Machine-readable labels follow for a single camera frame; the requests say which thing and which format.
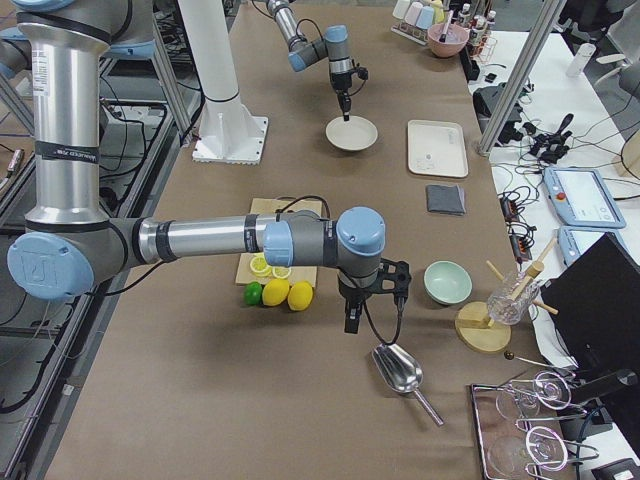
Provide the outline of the bamboo cutting board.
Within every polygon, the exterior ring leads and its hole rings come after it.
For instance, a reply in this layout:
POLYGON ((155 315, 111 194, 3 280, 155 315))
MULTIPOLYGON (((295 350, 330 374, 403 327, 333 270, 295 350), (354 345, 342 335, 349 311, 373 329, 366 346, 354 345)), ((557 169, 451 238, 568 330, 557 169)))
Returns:
MULTIPOLYGON (((292 198, 254 198, 251 202, 250 212, 256 214, 273 214, 276 210, 281 209, 291 201, 292 198)), ((301 200, 288 208, 288 211, 298 210, 310 210, 320 215, 323 212, 323 207, 322 203, 319 200, 301 200)), ((270 280, 274 279, 274 276, 272 274, 268 274, 265 276, 254 275, 254 272, 250 268, 250 262, 253 257, 254 255, 252 253, 242 253, 240 255, 235 277, 236 285, 246 285, 254 281, 265 285, 270 280)), ((291 285, 299 281, 308 281, 312 287, 316 287, 317 270, 317 267, 309 266, 291 267, 286 280, 291 285)))

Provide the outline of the cream round plate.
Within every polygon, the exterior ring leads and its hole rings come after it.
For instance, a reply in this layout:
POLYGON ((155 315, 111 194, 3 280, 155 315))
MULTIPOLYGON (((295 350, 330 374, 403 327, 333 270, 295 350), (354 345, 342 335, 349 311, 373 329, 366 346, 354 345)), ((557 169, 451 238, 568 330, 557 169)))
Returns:
POLYGON ((378 139, 378 130, 370 120, 351 115, 348 121, 343 117, 331 120, 326 125, 325 135, 336 148, 356 152, 371 147, 378 139))

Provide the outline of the white bottle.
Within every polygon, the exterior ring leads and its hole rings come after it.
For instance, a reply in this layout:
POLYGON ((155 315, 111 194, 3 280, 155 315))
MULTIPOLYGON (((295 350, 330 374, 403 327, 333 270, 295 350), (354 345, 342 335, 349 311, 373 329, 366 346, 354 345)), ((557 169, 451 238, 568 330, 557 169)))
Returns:
POLYGON ((569 64, 565 74, 567 77, 575 78, 579 76, 585 69, 586 65, 592 58, 596 46, 592 43, 583 43, 574 55, 573 60, 569 64))

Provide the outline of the lemon slice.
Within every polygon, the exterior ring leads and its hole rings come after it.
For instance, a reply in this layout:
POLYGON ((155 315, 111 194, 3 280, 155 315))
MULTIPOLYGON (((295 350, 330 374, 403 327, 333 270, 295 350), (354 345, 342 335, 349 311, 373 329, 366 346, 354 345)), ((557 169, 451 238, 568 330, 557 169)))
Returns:
POLYGON ((262 253, 255 253, 249 261, 250 272, 255 277, 269 277, 272 272, 272 266, 266 261, 262 253))
POLYGON ((275 279, 288 279, 291 275, 292 269, 284 266, 272 266, 271 276, 275 279))

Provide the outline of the blue teach pendant lower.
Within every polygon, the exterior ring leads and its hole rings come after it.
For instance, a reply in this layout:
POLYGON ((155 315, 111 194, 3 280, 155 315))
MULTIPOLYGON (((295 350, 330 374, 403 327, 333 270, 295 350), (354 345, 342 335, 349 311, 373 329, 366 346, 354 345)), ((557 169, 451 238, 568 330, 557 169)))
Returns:
POLYGON ((564 264, 567 267, 573 264, 605 233, 612 233, 612 230, 603 228, 561 226, 557 232, 557 241, 564 264))

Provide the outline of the cream rectangular tray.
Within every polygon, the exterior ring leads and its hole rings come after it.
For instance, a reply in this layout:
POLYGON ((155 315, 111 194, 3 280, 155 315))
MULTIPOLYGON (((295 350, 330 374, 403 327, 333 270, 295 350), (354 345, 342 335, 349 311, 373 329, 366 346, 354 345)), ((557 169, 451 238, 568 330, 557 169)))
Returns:
POLYGON ((462 127, 453 122, 410 120, 408 169, 413 174, 465 178, 468 162, 462 127))

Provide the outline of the blue teach pendant upper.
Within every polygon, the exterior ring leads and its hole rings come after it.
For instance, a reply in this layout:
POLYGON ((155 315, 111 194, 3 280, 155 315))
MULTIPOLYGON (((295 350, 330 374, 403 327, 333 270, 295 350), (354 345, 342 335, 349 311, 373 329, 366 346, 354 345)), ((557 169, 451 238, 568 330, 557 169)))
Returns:
POLYGON ((543 182, 559 218, 570 226, 622 229, 626 220, 598 171, 548 167, 543 182))

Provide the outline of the yellow lemon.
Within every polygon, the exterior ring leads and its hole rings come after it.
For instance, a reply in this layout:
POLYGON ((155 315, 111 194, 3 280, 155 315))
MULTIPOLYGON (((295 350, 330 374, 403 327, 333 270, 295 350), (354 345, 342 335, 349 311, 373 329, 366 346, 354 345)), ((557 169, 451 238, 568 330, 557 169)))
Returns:
POLYGON ((310 306, 313 298, 312 285, 307 281, 299 281, 291 287, 287 303, 292 311, 304 311, 310 306))
POLYGON ((272 279, 262 290, 262 303, 268 307, 274 307, 287 300, 290 292, 290 284, 286 279, 272 279))

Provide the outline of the clear glass cup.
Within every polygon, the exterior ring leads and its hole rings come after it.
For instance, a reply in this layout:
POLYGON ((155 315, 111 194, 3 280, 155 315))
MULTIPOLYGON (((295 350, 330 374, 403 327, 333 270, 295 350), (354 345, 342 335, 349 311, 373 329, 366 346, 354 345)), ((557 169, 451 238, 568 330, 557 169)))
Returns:
POLYGON ((489 317, 504 325, 517 324, 539 291, 540 285, 535 280, 528 281, 521 272, 510 272, 487 300, 489 317))

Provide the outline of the lemon slice lower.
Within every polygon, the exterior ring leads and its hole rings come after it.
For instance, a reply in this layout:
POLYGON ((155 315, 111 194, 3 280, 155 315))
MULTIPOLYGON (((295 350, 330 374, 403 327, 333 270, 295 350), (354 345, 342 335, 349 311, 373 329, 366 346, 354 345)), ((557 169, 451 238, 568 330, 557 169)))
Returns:
POLYGON ((284 266, 272 266, 271 276, 275 279, 288 279, 291 275, 292 269, 284 266))

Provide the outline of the pastel cup rack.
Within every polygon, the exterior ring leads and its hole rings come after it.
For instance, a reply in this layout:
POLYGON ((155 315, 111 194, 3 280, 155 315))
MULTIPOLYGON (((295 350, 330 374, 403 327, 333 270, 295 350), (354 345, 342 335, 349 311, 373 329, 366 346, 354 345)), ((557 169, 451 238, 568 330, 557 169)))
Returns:
POLYGON ((397 0, 392 16, 396 20, 393 33, 425 45, 428 29, 444 20, 445 7, 442 1, 397 0))

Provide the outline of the grey folded cloth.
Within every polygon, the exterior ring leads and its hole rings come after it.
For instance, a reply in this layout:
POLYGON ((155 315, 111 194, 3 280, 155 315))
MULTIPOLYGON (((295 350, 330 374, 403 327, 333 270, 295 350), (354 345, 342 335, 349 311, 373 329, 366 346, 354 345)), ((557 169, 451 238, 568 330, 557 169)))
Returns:
POLYGON ((429 184, 425 190, 428 212, 456 216, 466 213, 465 191, 461 186, 429 184))

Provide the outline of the green lime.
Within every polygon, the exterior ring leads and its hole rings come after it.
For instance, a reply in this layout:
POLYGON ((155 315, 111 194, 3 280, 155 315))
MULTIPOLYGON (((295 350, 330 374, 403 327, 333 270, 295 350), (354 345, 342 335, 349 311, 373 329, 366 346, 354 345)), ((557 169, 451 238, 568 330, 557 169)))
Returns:
POLYGON ((262 302, 263 286, 259 282, 251 282, 245 285, 243 300, 248 306, 260 305, 262 302))

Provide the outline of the lemon slice upper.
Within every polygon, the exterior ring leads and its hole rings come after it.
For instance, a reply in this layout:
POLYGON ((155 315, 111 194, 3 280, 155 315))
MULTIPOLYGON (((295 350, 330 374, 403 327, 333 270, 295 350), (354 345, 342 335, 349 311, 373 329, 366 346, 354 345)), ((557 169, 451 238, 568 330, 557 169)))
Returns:
POLYGON ((249 261, 250 272, 255 277, 269 277, 272 272, 272 266, 266 261, 262 253, 255 253, 249 261))

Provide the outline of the metal scoop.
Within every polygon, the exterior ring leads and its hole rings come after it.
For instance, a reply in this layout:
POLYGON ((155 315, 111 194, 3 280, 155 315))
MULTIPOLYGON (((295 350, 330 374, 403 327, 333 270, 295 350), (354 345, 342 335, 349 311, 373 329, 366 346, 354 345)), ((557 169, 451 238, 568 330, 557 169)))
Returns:
POLYGON ((419 362, 397 343, 379 344, 371 352, 374 363, 385 383, 398 394, 412 394, 438 426, 443 418, 420 391, 423 371, 419 362))

